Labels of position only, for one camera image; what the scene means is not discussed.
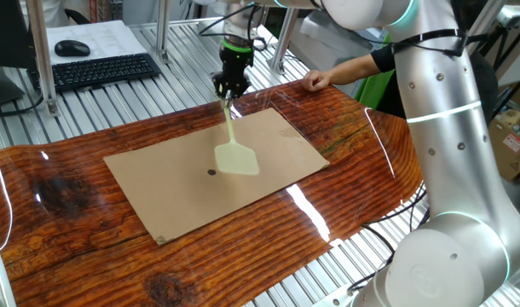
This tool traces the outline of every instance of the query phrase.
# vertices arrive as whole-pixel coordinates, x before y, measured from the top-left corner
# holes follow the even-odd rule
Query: robotic arm
[[[351,306],[480,305],[520,268],[520,216],[497,171],[469,56],[444,52],[459,50],[463,39],[449,0],[255,4],[318,7],[340,26],[385,26],[393,41],[405,42],[395,47],[398,84],[432,219],[404,238],[392,263],[354,295]],[[231,99],[248,86],[243,72],[254,52],[248,34],[240,34],[248,33],[248,24],[244,28],[238,20],[225,26],[233,36],[222,43],[223,70],[213,78],[219,96],[231,92]]]

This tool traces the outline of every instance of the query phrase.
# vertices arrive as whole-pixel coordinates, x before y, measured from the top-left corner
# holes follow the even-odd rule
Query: black keyboard
[[[77,61],[52,66],[55,90],[100,89],[103,84],[157,76],[161,73],[149,54]],[[28,70],[33,88],[39,92],[38,72]]]

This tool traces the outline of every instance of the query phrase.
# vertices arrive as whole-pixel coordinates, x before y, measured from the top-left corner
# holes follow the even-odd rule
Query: wood grain surface
[[[235,107],[243,115],[274,108],[331,162],[297,182],[329,241],[348,239],[360,223],[399,206],[422,180],[405,121],[366,110],[333,87],[307,93],[285,84]],[[284,189],[156,244],[103,158],[221,122],[212,103],[1,150],[0,246],[6,243],[1,253],[18,305],[241,306],[328,251]]]

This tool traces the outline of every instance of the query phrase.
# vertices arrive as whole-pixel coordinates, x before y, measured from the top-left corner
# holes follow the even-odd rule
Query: computer mouse
[[[55,53],[58,56],[88,56],[91,51],[90,47],[85,43],[74,40],[64,40],[55,45]]]

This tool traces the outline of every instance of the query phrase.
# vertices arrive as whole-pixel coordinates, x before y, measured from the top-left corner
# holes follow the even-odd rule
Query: metal grid table
[[[57,142],[73,136],[172,113],[215,101],[210,73],[221,69],[218,58],[220,38],[197,36],[197,20],[170,23],[168,49],[170,63],[158,62],[162,75],[106,86],[99,90],[68,91],[57,95],[61,110],[58,118],[50,117],[45,104],[34,112],[0,119],[0,149],[13,145]],[[132,27],[139,42],[154,55],[156,25]],[[275,47],[255,54],[255,66],[248,68],[256,91],[278,84],[299,80],[309,70],[296,59],[285,61],[286,74],[269,70],[267,59],[274,56]],[[1,111],[31,106],[38,98],[32,90],[25,70],[5,68],[6,74],[26,92],[23,99],[0,106]],[[426,210],[422,202],[415,210],[417,226]],[[409,232],[409,212],[373,225],[393,247]],[[367,231],[339,242],[330,252],[288,276],[248,303],[247,307],[311,306],[337,288],[374,272],[390,255],[388,249]],[[520,291],[503,286],[483,306],[517,306]]]

